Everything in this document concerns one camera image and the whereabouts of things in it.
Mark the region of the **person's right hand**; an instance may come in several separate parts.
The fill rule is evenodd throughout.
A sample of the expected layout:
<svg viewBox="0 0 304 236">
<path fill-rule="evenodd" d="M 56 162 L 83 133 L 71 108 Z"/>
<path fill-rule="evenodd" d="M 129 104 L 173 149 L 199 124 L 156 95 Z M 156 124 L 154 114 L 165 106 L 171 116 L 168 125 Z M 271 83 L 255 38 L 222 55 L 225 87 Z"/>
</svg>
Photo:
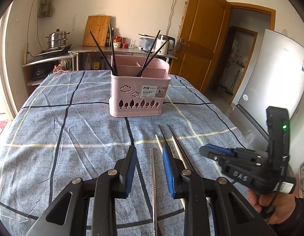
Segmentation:
<svg viewBox="0 0 304 236">
<path fill-rule="evenodd" d="M 274 193 L 271 193 L 269 195 L 257 195 L 252 189 L 248 189 L 247 200 L 254 207 L 254 209 L 260 213 L 263 206 L 269 206 L 274 196 Z M 278 193 L 271 206 L 273 206 L 275 209 L 272 216 L 268 219 L 268 223 L 283 223 L 292 215 L 296 207 L 295 196 Z"/>
</svg>

